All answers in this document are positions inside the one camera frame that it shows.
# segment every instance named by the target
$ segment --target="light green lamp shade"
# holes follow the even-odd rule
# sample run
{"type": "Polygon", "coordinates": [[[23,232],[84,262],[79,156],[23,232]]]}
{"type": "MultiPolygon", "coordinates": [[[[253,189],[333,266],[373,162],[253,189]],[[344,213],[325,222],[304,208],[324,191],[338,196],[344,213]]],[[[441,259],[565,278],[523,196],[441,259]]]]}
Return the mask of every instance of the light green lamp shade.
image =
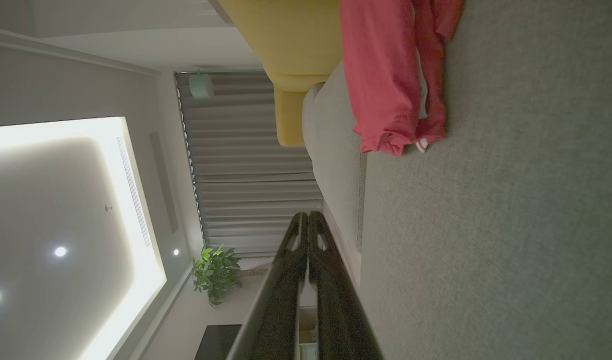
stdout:
{"type": "Polygon", "coordinates": [[[196,100],[205,100],[215,94],[212,89],[212,80],[207,73],[196,73],[190,75],[189,79],[190,93],[196,100]]]}

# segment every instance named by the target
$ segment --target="yellow chair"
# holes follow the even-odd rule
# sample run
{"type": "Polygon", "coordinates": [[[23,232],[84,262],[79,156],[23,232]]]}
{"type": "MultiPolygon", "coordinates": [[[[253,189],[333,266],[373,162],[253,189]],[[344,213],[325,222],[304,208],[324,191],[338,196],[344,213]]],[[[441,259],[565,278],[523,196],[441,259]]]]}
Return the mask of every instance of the yellow chair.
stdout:
{"type": "Polygon", "coordinates": [[[342,60],[338,0],[219,0],[274,84],[277,138],[304,146],[303,99],[342,60]]]}

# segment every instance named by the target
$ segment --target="potted plant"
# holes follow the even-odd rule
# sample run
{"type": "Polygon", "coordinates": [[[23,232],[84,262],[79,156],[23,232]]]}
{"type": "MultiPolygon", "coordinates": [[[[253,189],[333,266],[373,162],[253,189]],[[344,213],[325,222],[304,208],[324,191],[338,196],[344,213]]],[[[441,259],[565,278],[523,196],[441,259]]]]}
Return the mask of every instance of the potted plant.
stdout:
{"type": "Polygon", "coordinates": [[[194,291],[207,290],[208,301],[213,308],[221,304],[220,299],[228,289],[241,287],[241,281],[237,278],[239,273],[239,258],[235,257],[235,249],[221,251],[224,244],[212,252],[212,248],[203,246],[201,257],[192,259],[192,278],[194,279],[194,291]]]}

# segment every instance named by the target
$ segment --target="curtain fold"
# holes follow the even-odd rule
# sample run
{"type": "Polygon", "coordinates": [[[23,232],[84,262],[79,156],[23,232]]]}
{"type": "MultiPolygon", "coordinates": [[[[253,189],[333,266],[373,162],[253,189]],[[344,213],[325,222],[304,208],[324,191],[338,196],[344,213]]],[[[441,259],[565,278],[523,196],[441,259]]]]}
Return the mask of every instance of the curtain fold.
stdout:
{"type": "Polygon", "coordinates": [[[323,198],[306,149],[277,141],[272,83],[263,71],[212,74],[214,96],[196,100],[190,75],[175,77],[205,242],[273,255],[292,215],[323,198]]]}

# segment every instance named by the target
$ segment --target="pink clothing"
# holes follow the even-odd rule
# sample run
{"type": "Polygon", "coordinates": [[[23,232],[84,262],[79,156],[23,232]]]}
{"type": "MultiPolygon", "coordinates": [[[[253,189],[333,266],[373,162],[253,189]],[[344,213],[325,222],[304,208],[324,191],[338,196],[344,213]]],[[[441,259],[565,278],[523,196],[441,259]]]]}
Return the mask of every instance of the pink clothing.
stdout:
{"type": "Polygon", "coordinates": [[[339,13],[361,151],[401,156],[408,144],[424,151],[443,139],[443,45],[459,21],[461,0],[340,0],[339,13]],[[418,59],[428,88],[428,116],[421,119],[418,59]]]}

